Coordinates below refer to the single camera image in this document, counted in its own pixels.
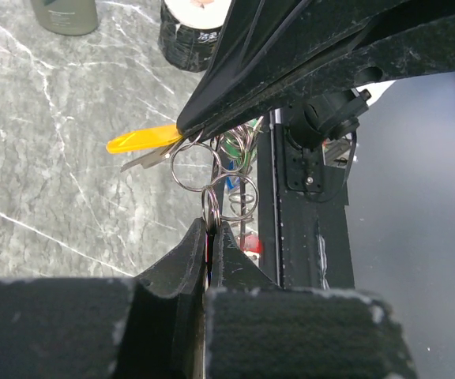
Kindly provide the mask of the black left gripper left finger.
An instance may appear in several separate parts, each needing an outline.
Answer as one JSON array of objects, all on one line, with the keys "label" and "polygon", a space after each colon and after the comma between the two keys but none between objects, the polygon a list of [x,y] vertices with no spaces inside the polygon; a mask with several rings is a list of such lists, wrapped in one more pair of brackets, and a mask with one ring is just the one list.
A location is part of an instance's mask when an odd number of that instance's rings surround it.
[{"label": "black left gripper left finger", "polygon": [[0,278],[0,378],[199,378],[205,224],[132,278]]}]

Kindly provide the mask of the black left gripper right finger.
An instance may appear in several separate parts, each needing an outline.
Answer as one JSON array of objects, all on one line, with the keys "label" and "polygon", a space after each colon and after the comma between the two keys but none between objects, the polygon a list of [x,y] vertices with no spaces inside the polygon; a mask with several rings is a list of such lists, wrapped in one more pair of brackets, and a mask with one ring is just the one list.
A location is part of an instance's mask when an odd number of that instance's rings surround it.
[{"label": "black left gripper right finger", "polygon": [[227,223],[212,244],[205,295],[209,378],[414,378],[401,325],[376,294],[277,286]]}]

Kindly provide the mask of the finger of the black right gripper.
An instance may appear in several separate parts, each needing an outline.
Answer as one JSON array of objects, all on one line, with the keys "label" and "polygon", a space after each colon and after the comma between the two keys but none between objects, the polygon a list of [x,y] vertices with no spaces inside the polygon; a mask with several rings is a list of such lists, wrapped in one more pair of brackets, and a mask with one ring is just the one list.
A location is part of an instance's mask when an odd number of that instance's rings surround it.
[{"label": "finger of the black right gripper", "polygon": [[182,133],[203,132],[207,107],[235,87],[240,77],[259,84],[271,72],[286,73],[282,63],[263,58],[288,47],[291,62],[302,63],[329,37],[363,28],[379,14],[412,1],[235,1],[221,30],[212,62],[177,121]]},{"label": "finger of the black right gripper", "polygon": [[215,137],[240,123],[299,99],[361,85],[455,71],[455,7],[396,7],[341,38],[329,37],[302,63],[288,47],[263,58],[282,63],[259,84],[240,77],[205,110],[204,135]]}]

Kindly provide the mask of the silver key with yellow tag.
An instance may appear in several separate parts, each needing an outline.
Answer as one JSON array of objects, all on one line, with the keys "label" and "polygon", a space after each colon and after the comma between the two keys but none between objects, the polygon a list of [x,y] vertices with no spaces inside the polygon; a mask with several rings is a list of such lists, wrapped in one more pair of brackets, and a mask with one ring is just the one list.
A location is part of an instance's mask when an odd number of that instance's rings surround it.
[{"label": "silver key with yellow tag", "polygon": [[120,169],[120,172],[127,171],[130,168],[138,165],[142,166],[144,169],[154,167],[157,164],[168,159],[179,146],[180,143],[176,142],[174,144],[156,148],[155,150],[152,150],[151,152],[139,158],[136,158],[128,163],[124,163]]}]

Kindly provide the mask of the yellow key tag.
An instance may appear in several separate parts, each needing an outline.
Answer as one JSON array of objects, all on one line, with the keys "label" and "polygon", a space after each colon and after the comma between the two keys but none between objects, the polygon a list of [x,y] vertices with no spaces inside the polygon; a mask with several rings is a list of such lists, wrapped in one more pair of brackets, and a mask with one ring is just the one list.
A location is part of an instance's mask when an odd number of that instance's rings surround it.
[{"label": "yellow key tag", "polygon": [[125,133],[109,141],[106,149],[110,154],[136,152],[168,146],[181,139],[176,124],[170,124]]}]

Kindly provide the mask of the black tape roll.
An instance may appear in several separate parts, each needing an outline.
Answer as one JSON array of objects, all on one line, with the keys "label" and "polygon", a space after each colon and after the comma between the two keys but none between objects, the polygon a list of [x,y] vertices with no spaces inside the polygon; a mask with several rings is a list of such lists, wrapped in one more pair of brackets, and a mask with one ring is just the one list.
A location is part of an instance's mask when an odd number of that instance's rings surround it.
[{"label": "black tape roll", "polygon": [[180,70],[207,70],[230,6],[230,0],[162,1],[158,44],[164,58]]}]

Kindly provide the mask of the red key tag inner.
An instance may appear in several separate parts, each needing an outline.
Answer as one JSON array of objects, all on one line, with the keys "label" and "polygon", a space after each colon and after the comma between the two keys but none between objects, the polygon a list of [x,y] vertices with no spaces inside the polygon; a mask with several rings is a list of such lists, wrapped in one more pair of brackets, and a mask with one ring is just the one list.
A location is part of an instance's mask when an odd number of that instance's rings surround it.
[{"label": "red key tag inner", "polygon": [[240,249],[248,256],[248,257],[256,257],[259,258],[263,253],[263,245],[258,237],[257,233],[250,232],[244,234],[239,240],[240,242]]}]

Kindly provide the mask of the green key tag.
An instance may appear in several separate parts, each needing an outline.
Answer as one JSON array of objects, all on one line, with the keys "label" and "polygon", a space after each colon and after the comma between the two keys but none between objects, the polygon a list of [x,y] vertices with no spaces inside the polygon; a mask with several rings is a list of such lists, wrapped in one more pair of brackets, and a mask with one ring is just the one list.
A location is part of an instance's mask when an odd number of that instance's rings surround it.
[{"label": "green key tag", "polygon": [[254,118],[221,135],[220,150],[228,158],[227,172],[250,173],[263,120],[263,116]]}]

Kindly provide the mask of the blue key tag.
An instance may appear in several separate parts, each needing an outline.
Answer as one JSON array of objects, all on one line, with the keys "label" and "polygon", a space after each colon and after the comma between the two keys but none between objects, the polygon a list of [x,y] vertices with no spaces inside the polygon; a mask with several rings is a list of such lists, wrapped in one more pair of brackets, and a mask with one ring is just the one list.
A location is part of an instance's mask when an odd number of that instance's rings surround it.
[{"label": "blue key tag", "polygon": [[226,186],[229,191],[237,190],[240,186],[240,179],[238,176],[229,176],[226,178]]}]

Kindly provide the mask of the soap pump bottle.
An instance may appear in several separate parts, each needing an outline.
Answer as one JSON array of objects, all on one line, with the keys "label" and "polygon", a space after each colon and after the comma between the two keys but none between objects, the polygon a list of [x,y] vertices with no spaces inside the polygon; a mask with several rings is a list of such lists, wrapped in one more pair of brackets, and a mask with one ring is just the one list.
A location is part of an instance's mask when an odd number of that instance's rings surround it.
[{"label": "soap pump bottle", "polygon": [[40,26],[63,36],[83,36],[99,26],[95,0],[31,0]]}]

